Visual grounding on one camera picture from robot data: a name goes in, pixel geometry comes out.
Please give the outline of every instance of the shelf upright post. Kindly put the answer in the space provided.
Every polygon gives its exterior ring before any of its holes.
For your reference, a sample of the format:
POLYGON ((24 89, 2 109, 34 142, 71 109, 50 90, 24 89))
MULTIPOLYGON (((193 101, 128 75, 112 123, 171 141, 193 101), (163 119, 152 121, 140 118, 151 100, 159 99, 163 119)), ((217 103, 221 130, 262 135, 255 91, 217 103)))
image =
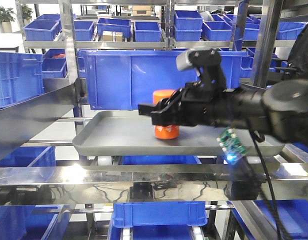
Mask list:
MULTIPOLYGON (((73 10, 70 0, 58 0, 60 19, 62 23, 62 32, 64 36, 65 54, 67 63, 67 72, 69 83, 75 83, 75 96, 77 106, 73 108, 74 117, 83 117, 83 108, 81 104, 81 80, 79 78, 78 52, 76 48, 75 29, 73 20, 73 10)), ((83 122, 75 122, 75 131, 78 134, 84 128, 83 122)), ((81 163, 87 162, 86 156, 79 155, 81 163)), ((86 208, 93 208, 93 204, 85 204, 86 208)), ((86 214, 87 231, 89 234, 95 234, 95 215, 86 214)))
POLYGON ((165 13, 165 29, 166 40, 168 43, 168 50, 172 49, 172 39, 174 32, 174 14, 175 14, 175 0, 167 0, 165 13))
POLYGON ((234 8, 232 36, 229 41, 229 49, 242 51, 246 17, 248 16, 250 0, 236 0, 234 8))
POLYGON ((264 0, 251 82, 265 88, 284 0, 264 0))
MULTIPOLYGON (((16 9, 16 18, 18 21, 18 25, 19 25, 19 30, 22 34, 22 37, 25 37, 25 32, 23 30, 24 28, 24 22, 23 22, 23 12, 22 12, 22 5, 20 4, 19 0, 15 0, 15 9, 16 9)), ((25 53, 29 53, 30 50, 28 48, 25 48, 25 53)))

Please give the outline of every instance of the metal bar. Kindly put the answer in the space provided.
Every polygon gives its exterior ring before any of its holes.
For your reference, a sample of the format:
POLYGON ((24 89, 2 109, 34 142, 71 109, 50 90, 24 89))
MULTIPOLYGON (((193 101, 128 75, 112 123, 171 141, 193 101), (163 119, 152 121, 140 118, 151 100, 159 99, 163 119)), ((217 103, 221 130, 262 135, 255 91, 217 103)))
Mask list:
POLYGON ((233 240, 235 237, 237 221, 231 210, 227 211, 223 228, 222 240, 233 240))
MULTIPOLYGON (((163 50, 167 42, 118 42, 118 41, 77 41, 79 49, 160 49, 163 50)), ((64 48, 63 41, 24 41, 25 48, 64 48)))
MULTIPOLYGON (((223 205, 205 205, 206 210, 229 210, 234 209, 232 204, 223 204, 223 205)), ((32 214, 57 214, 59 213, 59 209, 34 209, 32 214)), ((113 213, 113 206, 103 206, 101 208, 74 208, 67 209, 66 212, 71 214, 108 214, 113 213)))
POLYGON ((73 146, 72 140, 29 140, 22 147, 73 146))
MULTIPOLYGON (((267 164, 276 198, 308 199, 308 163, 277 166, 267 164)), ((269 195, 263 167, 251 167, 269 195)), ((249 179, 241 169, 224 164, 0 168, 0 205, 137 202, 140 199, 130 198, 130 194, 137 196, 144 191, 134 186, 151 189, 152 194, 142 194, 143 202, 229 201, 231 194, 236 194, 236 200, 260 199, 254 189, 250 194, 237 194, 240 188, 232 181, 244 183, 249 179)))
POLYGON ((254 86, 266 87, 273 48, 284 0, 264 0, 251 80, 254 86))
POLYGON ((69 85, 0 110, 0 160, 75 106, 69 85))
POLYGON ((57 122, 89 122, 92 117, 60 117, 57 122))
MULTIPOLYGON (((230 41, 175 41, 171 39, 171 47, 175 49, 188 48, 228 48, 230 41)), ((275 47, 292 47, 295 40, 276 40, 275 47)), ((243 48, 255 47, 257 41, 243 41, 243 48)), ((79 49, 157 49, 163 50, 167 42, 115 42, 115 41, 77 41, 79 49)), ((24 41, 25 48, 64 48, 63 41, 24 41)))
POLYGON ((236 0, 233 16, 232 36, 229 41, 230 50, 242 51, 249 1, 250 0, 236 0))
POLYGON ((64 36, 68 78, 69 82, 72 84, 79 77, 72 4, 70 0, 58 0, 58 4, 62 23, 62 33, 64 36))
MULTIPOLYGON (((19 0, 21 4, 58 4, 58 0, 19 0)), ((70 0, 71 4, 166 5, 166 0, 70 0)))
POLYGON ((232 204, 255 239, 277 238, 276 230, 253 201, 232 201, 232 204))
MULTIPOLYGON (((295 40, 276 40, 275 47, 292 47, 295 40)), ((188 48, 228 48, 230 41, 171 41, 175 49, 188 49, 188 48)), ((243 41, 243 48, 255 47, 257 41, 243 41)))

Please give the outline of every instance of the green circuit board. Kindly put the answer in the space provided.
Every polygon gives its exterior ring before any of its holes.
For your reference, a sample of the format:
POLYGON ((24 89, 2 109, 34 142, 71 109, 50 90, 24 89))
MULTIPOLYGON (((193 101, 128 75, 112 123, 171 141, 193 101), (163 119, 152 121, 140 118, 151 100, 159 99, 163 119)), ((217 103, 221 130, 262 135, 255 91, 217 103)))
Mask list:
POLYGON ((228 164, 234 165, 246 155, 246 148, 234 132, 233 128, 227 127, 216 139, 225 154, 228 164))

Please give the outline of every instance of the cardboard box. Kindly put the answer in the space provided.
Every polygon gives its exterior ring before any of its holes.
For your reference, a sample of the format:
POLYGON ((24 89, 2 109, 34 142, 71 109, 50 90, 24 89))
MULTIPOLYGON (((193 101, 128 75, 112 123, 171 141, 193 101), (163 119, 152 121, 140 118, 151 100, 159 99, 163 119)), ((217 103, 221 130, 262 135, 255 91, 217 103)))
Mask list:
POLYGON ((122 42, 123 33, 118 31, 103 31, 102 40, 104 42, 122 42))
POLYGON ((133 16, 151 16, 152 11, 137 10, 133 11, 133 16))
POLYGON ((151 5, 134 5, 132 7, 133 11, 152 11, 151 5))

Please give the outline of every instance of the blue led light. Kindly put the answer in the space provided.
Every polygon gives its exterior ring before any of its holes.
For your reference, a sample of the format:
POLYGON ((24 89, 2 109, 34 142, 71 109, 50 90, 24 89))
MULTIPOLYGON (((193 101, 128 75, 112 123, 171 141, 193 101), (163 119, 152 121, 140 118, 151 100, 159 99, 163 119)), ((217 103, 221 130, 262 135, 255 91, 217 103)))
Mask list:
POLYGON ((226 156, 226 162, 228 163, 228 164, 235 164, 236 162, 237 162, 237 156, 236 155, 227 155, 226 156))

